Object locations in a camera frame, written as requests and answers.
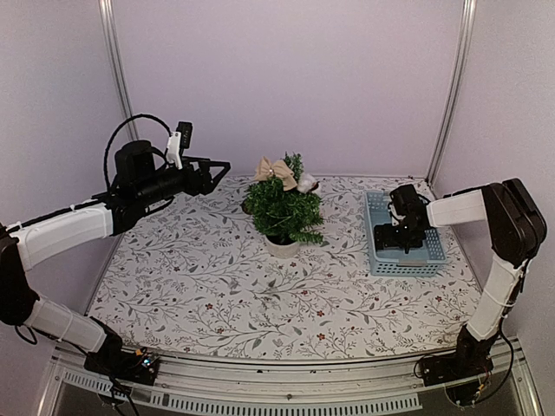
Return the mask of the beige ribbon bow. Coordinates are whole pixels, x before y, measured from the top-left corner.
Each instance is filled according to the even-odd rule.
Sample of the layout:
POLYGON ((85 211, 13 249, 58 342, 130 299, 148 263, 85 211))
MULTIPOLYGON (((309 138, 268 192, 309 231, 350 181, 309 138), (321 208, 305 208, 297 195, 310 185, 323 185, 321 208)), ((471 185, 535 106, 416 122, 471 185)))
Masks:
POLYGON ((282 159, 271 162, 268 158, 263 157, 258 162, 254 180, 262 182, 272 178, 280 179, 282 181, 285 192, 297 188, 297 181, 295 180, 294 172, 282 159))

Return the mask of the small green christmas tree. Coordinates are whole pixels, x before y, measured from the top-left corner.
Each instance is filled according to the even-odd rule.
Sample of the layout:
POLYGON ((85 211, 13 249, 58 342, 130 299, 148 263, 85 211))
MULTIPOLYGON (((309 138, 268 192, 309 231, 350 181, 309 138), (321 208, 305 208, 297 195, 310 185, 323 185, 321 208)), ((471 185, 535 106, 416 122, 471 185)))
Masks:
MULTIPOLYGON (((306 172, 302 155, 287 153, 282 160, 294 172, 298 182, 301 174, 306 172)), ((250 208, 249 216, 255 229, 272 242, 320 244, 323 241, 323 234, 318 229, 323 225, 321 203, 320 195, 314 193, 304 194, 297 188, 285 192, 280 179, 258 182, 253 177, 242 204, 250 208)))

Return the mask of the white cotton boll ornament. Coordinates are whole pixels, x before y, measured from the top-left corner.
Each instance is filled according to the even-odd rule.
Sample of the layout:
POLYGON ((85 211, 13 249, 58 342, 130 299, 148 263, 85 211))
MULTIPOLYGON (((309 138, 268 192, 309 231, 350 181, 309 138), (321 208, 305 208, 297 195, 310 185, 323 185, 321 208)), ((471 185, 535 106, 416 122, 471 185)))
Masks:
POLYGON ((301 193, 321 193, 320 182, 309 173, 303 172, 297 182, 297 190, 301 193))

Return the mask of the white ribbed plant pot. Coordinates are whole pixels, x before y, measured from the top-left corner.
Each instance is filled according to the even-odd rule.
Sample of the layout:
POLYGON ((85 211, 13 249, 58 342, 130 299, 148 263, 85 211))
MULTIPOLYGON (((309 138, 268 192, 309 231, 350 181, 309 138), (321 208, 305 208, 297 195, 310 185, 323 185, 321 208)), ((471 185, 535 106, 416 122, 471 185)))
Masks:
POLYGON ((300 250, 299 242, 291 242, 289 244, 276 244, 271 241, 268 236, 264 237, 265 246, 268 252, 280 259, 288 259, 294 257, 300 250))

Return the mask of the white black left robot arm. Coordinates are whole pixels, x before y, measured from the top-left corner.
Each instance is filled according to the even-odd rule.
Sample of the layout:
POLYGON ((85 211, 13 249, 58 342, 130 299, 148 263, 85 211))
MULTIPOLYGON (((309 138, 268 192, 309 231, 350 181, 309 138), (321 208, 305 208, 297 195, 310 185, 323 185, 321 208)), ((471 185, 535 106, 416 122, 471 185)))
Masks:
POLYGON ((148 140, 124 145, 114 156, 116 174, 105 192, 46 216, 1 229, 1 321, 26 326, 95 353, 111 376, 129 367, 114 344, 118 335, 90 317, 50 301, 33 290, 27 271, 42 261, 85 244, 131 230, 142 218, 164 210, 181 193, 208 195, 230 171, 227 161, 186 157, 188 147, 171 133, 166 152, 148 140))

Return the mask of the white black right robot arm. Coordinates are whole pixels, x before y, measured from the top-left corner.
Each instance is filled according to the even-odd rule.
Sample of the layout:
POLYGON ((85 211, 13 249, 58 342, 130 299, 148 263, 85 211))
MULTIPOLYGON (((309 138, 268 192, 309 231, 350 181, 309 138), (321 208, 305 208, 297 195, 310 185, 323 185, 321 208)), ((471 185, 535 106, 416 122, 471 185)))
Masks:
POLYGON ((375 253, 398 250, 406 257, 429 245, 431 231, 454 230, 472 269, 484 274, 480 301, 460 341, 494 340, 547 237, 547 223, 522 180, 479 185, 433 201, 414 185, 401 185, 387 193, 386 215, 384 223, 369 227, 375 253))

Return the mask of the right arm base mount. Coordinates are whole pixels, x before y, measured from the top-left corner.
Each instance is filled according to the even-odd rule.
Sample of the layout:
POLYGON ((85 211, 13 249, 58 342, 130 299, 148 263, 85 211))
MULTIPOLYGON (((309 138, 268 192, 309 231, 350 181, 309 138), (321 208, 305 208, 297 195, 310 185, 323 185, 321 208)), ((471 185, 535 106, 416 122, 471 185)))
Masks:
POLYGON ((477 341, 464 327, 450 354, 424 356, 417 361, 418 375, 426 387, 486 374, 493 370, 490 352, 498 335, 477 341))

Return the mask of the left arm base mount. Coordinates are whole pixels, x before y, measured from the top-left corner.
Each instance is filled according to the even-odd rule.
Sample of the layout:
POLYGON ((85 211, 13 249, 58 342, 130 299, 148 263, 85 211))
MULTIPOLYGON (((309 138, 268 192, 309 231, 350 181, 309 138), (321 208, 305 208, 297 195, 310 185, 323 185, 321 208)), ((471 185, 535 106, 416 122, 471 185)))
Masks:
POLYGON ((146 347, 134 352, 124 351, 123 341, 110 327, 93 319, 106 334, 106 339, 95 353, 87 353, 84 368, 90 372, 111 376, 117 380, 153 386, 160 363, 159 356, 146 347))

